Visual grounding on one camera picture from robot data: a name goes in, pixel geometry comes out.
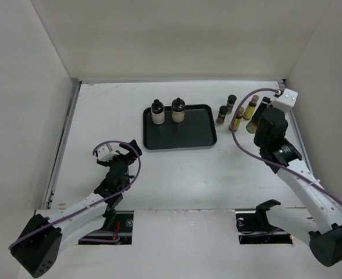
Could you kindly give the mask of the tall yellow label sauce bottle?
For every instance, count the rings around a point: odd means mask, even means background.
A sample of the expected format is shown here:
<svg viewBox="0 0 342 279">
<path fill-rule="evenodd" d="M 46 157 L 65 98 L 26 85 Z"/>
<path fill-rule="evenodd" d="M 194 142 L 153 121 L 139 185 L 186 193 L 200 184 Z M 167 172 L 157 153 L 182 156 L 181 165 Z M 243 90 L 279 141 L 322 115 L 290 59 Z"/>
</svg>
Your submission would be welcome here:
<svg viewBox="0 0 342 279">
<path fill-rule="evenodd" d="M 255 108 L 258 103 L 259 96 L 258 95 L 253 95 L 251 100 L 249 101 L 244 113 L 243 113 L 243 118 L 245 120 L 250 120 L 252 118 L 252 115 L 255 112 Z"/>
</svg>

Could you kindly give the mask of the green label chili sauce bottle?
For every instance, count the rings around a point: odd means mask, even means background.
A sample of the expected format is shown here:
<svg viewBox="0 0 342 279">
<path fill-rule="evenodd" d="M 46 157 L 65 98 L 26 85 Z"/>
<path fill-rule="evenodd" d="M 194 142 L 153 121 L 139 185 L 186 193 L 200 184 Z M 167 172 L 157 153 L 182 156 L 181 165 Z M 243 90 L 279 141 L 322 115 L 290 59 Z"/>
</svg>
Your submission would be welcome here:
<svg viewBox="0 0 342 279">
<path fill-rule="evenodd" d="M 250 120 L 247 125 L 246 125 L 246 130 L 250 133 L 250 134 L 255 134 L 256 130 L 257 130 L 258 125 L 253 122 L 252 120 Z"/>
</svg>

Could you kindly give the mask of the small spice jar black lid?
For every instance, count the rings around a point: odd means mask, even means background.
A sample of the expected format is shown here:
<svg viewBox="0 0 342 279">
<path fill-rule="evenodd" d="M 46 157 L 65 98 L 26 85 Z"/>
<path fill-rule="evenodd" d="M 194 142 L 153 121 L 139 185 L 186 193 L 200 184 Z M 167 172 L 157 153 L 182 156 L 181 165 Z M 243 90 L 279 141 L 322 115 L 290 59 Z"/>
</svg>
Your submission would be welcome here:
<svg viewBox="0 0 342 279">
<path fill-rule="evenodd" d="M 235 95 L 229 95 L 227 97 L 227 102 L 226 102 L 227 114 L 231 114 L 236 100 L 237 100 L 237 97 Z"/>
</svg>

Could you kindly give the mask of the short yellow label sauce bottle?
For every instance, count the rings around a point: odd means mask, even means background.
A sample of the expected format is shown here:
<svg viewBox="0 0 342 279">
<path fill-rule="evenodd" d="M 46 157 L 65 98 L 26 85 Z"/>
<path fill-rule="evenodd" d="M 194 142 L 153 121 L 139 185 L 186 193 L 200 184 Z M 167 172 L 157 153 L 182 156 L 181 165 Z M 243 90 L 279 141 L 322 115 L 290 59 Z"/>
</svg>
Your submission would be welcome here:
<svg viewBox="0 0 342 279">
<path fill-rule="evenodd" d="M 241 119 L 243 117 L 243 113 L 244 113 L 244 108 L 243 107 L 239 108 L 236 117 L 232 118 L 232 121 L 229 125 L 230 131 L 237 131 L 238 130 L 240 123 L 241 123 Z"/>
</svg>

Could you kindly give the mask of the clear shaker bottle black cap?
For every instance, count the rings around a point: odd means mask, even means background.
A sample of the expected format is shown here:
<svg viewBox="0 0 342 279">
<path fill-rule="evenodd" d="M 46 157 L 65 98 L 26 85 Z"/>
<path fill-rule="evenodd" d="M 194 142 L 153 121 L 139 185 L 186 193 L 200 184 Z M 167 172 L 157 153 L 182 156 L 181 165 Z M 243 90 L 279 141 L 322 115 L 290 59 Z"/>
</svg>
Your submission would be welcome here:
<svg viewBox="0 0 342 279">
<path fill-rule="evenodd" d="M 158 99 L 155 99 L 151 105 L 151 117 L 156 125 L 161 125 L 165 122 L 165 107 Z"/>
</svg>

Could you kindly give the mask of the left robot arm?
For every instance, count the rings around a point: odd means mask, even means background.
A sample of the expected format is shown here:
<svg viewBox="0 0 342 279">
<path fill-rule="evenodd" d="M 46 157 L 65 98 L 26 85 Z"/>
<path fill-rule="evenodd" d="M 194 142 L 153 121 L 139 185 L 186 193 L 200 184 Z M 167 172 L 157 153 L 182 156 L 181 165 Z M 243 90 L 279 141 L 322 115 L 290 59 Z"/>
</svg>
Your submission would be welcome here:
<svg viewBox="0 0 342 279">
<path fill-rule="evenodd" d="M 35 214 L 18 239 L 9 247 L 10 254 L 32 276 L 48 272 L 67 247 L 84 241 L 94 231 L 110 231 L 115 226 L 115 208 L 139 174 L 130 175 L 129 167 L 141 162 L 142 151 L 136 140 L 117 141 L 121 153 L 105 141 L 92 152 L 97 164 L 108 168 L 99 186 L 77 204 L 53 215 Z"/>
</svg>

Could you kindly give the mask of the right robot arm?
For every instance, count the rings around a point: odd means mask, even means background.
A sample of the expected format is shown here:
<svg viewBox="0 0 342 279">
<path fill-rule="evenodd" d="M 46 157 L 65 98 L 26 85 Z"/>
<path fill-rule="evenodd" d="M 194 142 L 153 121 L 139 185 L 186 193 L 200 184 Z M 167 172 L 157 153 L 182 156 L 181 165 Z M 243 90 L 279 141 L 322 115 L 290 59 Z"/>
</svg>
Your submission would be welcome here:
<svg viewBox="0 0 342 279">
<path fill-rule="evenodd" d="M 342 261 L 342 206 L 325 193 L 300 152 L 285 138 L 285 115 L 294 104 L 294 98 L 271 102 L 261 113 L 254 144 L 264 162 L 290 187 L 313 220 L 301 221 L 287 214 L 280 202 L 271 200 L 254 221 L 261 230 L 276 226 L 299 238 L 319 263 L 330 267 Z"/>
</svg>

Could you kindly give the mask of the black plastic tray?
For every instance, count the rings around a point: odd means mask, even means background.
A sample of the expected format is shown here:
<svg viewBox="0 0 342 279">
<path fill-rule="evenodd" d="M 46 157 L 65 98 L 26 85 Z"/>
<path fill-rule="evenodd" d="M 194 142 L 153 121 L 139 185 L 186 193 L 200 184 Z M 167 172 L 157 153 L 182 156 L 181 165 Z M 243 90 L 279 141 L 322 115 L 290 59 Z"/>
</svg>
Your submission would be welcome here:
<svg viewBox="0 0 342 279">
<path fill-rule="evenodd" d="M 144 147 L 148 150 L 204 148 L 217 142 L 212 109 L 206 104 L 187 105 L 185 118 L 181 123 L 172 120 L 171 107 L 165 107 L 165 122 L 154 124 L 151 108 L 142 115 Z"/>
</svg>

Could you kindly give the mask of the right aluminium table rail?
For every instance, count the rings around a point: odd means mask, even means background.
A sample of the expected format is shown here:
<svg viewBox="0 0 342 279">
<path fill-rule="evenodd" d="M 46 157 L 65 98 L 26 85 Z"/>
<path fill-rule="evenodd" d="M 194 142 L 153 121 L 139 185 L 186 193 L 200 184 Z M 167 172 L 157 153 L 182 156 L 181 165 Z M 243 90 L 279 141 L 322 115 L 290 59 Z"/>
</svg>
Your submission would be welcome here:
<svg viewBox="0 0 342 279">
<path fill-rule="evenodd" d="M 286 85 L 285 85 L 284 80 L 278 81 L 277 84 L 278 84 L 279 90 L 281 91 L 281 94 L 282 94 L 284 92 L 284 90 L 286 89 Z M 310 164 L 310 161 L 309 161 L 309 157 L 308 157 L 308 154 L 306 152 L 305 145 L 304 145 L 304 142 L 302 140 L 300 129 L 299 129 L 299 126 L 297 124 L 297 121 L 296 121 L 293 109 L 294 109 L 294 107 L 292 108 L 292 110 L 290 110 L 287 113 L 287 118 L 290 121 L 290 128 L 289 128 L 289 130 L 291 130 L 291 132 L 287 132 L 287 137 L 288 137 L 288 140 L 301 153 L 302 158 L 303 158 L 306 166 L 310 169 L 310 172 L 312 172 L 312 167 L 311 167 L 311 164 Z"/>
</svg>

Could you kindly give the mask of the aluminium table rail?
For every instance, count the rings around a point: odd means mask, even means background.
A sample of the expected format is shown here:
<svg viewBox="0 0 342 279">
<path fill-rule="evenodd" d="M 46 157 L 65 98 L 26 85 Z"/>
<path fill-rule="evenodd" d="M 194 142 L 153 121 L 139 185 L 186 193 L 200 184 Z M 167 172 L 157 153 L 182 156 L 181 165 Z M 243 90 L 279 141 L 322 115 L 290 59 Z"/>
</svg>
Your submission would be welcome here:
<svg viewBox="0 0 342 279">
<path fill-rule="evenodd" d="M 286 89 L 286 85 L 285 85 L 284 80 L 278 81 L 277 84 L 278 84 L 279 90 L 281 91 L 281 94 L 282 94 L 284 92 L 284 90 Z M 287 113 L 287 118 L 290 121 L 290 128 L 289 128 L 289 130 L 291 130 L 291 132 L 287 132 L 287 137 L 288 137 L 288 140 L 301 153 L 302 158 L 303 158 L 306 166 L 310 169 L 310 172 L 312 172 L 312 167 L 311 167 L 311 164 L 310 164 L 310 161 L 309 161 L 309 157 L 308 157 L 308 154 L 306 152 L 305 145 L 304 145 L 304 142 L 302 140 L 300 129 L 299 129 L 299 126 L 297 124 L 297 121 L 296 121 L 293 109 L 294 109 L 294 107 L 292 108 L 292 110 L 290 110 Z"/>
<path fill-rule="evenodd" d="M 70 93 L 69 104 L 67 106 L 65 120 L 64 120 L 63 127 L 62 127 L 62 132 L 60 134 L 59 145 L 58 145 L 58 149 L 57 149 L 56 156 L 54 159 L 54 163 L 52 165 L 51 174 L 49 176 L 49 179 L 47 179 L 47 183 L 45 186 L 44 196 L 41 202 L 41 209 L 51 208 L 51 203 L 54 198 L 56 183 L 57 183 L 58 175 L 60 172 L 60 167 L 62 164 L 63 155 L 65 152 L 65 148 L 66 148 L 66 144 L 67 144 L 67 140 L 68 140 L 68 136 L 70 132 L 70 127 L 72 125 L 72 120 L 73 120 L 74 111 L 75 111 L 76 104 L 77 104 L 77 99 L 79 97 L 79 92 L 80 92 L 82 81 L 79 80 L 78 78 L 72 78 L 71 82 L 72 82 L 72 91 Z"/>
</svg>

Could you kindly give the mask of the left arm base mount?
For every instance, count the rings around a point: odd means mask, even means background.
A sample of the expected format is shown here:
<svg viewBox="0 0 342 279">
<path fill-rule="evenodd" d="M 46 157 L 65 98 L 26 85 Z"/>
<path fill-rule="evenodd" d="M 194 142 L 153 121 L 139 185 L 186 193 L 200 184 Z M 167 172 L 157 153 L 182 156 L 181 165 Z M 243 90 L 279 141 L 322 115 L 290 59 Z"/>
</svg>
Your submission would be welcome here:
<svg viewBox="0 0 342 279">
<path fill-rule="evenodd" d="M 113 211 L 102 228 L 80 239 L 79 245 L 131 245 L 133 227 L 133 211 Z"/>
</svg>

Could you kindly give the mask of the left aluminium table rail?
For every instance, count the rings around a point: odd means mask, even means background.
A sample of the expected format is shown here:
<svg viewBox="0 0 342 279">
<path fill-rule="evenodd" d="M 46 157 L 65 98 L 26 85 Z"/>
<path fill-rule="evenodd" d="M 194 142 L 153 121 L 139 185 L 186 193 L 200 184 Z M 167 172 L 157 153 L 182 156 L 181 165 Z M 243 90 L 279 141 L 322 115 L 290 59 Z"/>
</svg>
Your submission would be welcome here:
<svg viewBox="0 0 342 279">
<path fill-rule="evenodd" d="M 60 172 L 60 167 L 62 164 L 63 155 L 65 152 L 65 148 L 66 148 L 66 144 L 67 144 L 67 140 L 68 140 L 68 136 L 70 132 L 70 127 L 72 125 L 72 120 L 73 120 L 74 111 L 75 111 L 76 104 L 77 104 L 77 99 L 79 97 L 79 92 L 80 92 L 82 81 L 79 80 L 78 78 L 72 78 L 71 82 L 72 82 L 72 91 L 70 93 L 69 104 L 67 106 L 65 120 L 64 120 L 63 127 L 62 127 L 62 132 L 60 134 L 59 145 L 58 145 L 58 149 L 57 149 L 56 156 L 54 159 L 54 163 L 52 165 L 51 174 L 49 176 L 49 179 L 47 179 L 47 183 L 45 186 L 44 196 L 41 202 L 41 209 L 51 208 L 51 203 L 54 198 L 56 183 L 57 183 L 58 175 Z"/>
</svg>

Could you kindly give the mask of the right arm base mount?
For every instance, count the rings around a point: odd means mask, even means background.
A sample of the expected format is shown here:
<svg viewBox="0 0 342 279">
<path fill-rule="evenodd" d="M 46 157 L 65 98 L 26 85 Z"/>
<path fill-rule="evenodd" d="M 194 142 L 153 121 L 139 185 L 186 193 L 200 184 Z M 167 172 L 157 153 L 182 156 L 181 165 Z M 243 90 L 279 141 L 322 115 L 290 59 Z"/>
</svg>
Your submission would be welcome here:
<svg viewBox="0 0 342 279">
<path fill-rule="evenodd" d="M 255 209 L 236 210 L 236 228 L 241 245 L 293 244 L 292 236 L 268 222 L 266 212 L 280 202 L 271 199 Z"/>
</svg>

